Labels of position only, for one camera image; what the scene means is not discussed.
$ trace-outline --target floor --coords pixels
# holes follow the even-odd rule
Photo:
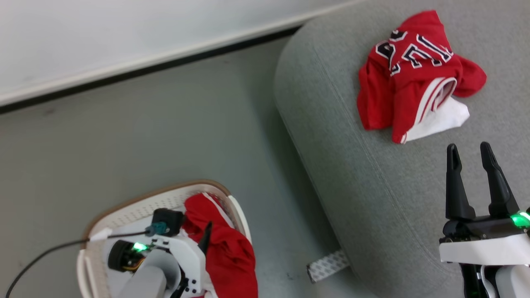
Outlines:
[[[287,39],[0,116],[0,288],[98,213],[192,179],[224,184],[249,220],[260,297],[368,297],[350,270],[316,285],[339,248],[272,100]],[[35,265],[12,297],[80,297],[78,248]]]

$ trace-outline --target gray cushion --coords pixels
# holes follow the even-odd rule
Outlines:
[[[471,117],[405,145],[367,132],[356,108],[357,72],[371,47],[408,16],[436,9],[453,51],[488,82],[463,99]],[[480,160],[488,141],[521,208],[530,206],[530,2],[366,1],[301,28],[276,74],[278,109],[353,271],[380,297],[462,297],[460,269],[439,261],[446,222],[446,146],[456,143],[470,203],[488,213]]]

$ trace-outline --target white plastic part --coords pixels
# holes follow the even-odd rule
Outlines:
[[[166,281],[167,276],[162,268],[158,266],[143,266],[143,268],[138,269],[134,273],[126,286],[123,287],[123,291],[120,292],[118,298],[164,297],[167,288]]]
[[[81,295],[84,298],[92,298],[92,292],[90,290],[90,280],[87,276],[86,267],[85,267],[85,250],[82,249],[77,255],[77,283],[79,285],[79,290]]]
[[[530,293],[530,268],[503,266],[495,276],[500,298],[527,298]]]
[[[146,267],[156,267],[162,270],[165,279],[164,286],[168,289],[174,291],[179,286],[180,280],[182,278],[180,272],[181,267],[173,255],[160,249],[154,249],[147,254],[144,261],[138,268],[138,271],[136,272],[139,272]]]
[[[442,262],[488,266],[530,264],[530,238],[527,234],[442,243],[439,249]]]
[[[499,298],[494,285],[486,278],[486,265],[480,266],[480,280],[484,285],[484,289],[486,290],[488,298]]]
[[[164,241],[169,242],[166,247],[168,247],[170,252],[175,256],[180,268],[186,272],[186,278],[190,281],[188,288],[190,291],[196,290],[197,295],[193,296],[202,296],[204,294],[203,283],[207,280],[205,276],[206,257],[197,246],[197,243],[190,238],[181,236],[173,238],[160,236],[158,242],[160,241],[162,241],[162,243],[164,243]]]
[[[112,229],[106,227],[105,229],[99,231],[93,236],[90,236],[90,241],[105,240],[112,234]]]
[[[245,217],[245,214],[243,213],[243,209],[241,209],[241,206],[239,205],[237,200],[234,198],[234,196],[232,195],[228,196],[227,205],[228,206],[224,206],[225,209],[226,207],[228,207],[232,211],[231,213],[228,212],[228,216],[230,217],[231,214],[233,215],[233,218],[231,218],[231,220],[235,221],[234,224],[237,224],[237,226],[240,227],[240,229],[238,230],[241,233],[243,233],[243,235],[245,235],[246,238],[249,240],[250,244],[252,244],[252,239],[250,237],[249,223],[246,221],[246,217]]]
[[[118,228],[151,217],[153,211],[158,208],[185,211],[185,200],[201,192],[216,196],[226,215],[234,224],[234,228],[245,235],[252,243],[249,225],[237,200],[231,195],[227,196],[216,186],[207,183],[197,183],[171,189],[131,203],[101,218],[92,226],[89,236],[95,236],[98,232],[106,228],[116,232]],[[112,283],[112,281],[107,276],[107,255],[104,250],[105,244],[108,241],[110,240],[89,242],[86,244],[84,252],[80,252],[80,255],[82,254],[83,256],[78,256],[77,279],[83,298],[112,298],[109,291],[109,283]]]

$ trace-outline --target white basket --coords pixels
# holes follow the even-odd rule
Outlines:
[[[95,218],[88,225],[83,238],[89,238],[106,227],[115,230],[150,217],[158,208],[183,211],[184,201],[201,192],[219,198],[235,229],[252,243],[249,225],[236,199],[224,186],[211,180],[197,180],[168,187],[116,206]],[[111,298],[107,260],[103,257],[104,244],[105,241],[94,241],[82,245],[77,256],[77,281],[83,298]]]

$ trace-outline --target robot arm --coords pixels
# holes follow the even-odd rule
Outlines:
[[[520,212],[491,146],[480,146],[488,173],[488,216],[469,205],[456,145],[447,148],[446,218],[440,259],[460,264],[466,298],[522,298],[530,295],[530,215]]]
[[[183,222],[181,214],[167,209],[158,209],[155,214],[159,216],[153,217],[152,226],[163,224],[160,230],[146,235],[143,242],[150,244],[120,240],[110,251],[110,269],[133,273],[118,298],[191,298],[204,296],[206,290],[213,291],[206,272],[212,223],[205,228],[199,243],[195,243],[178,235]]]

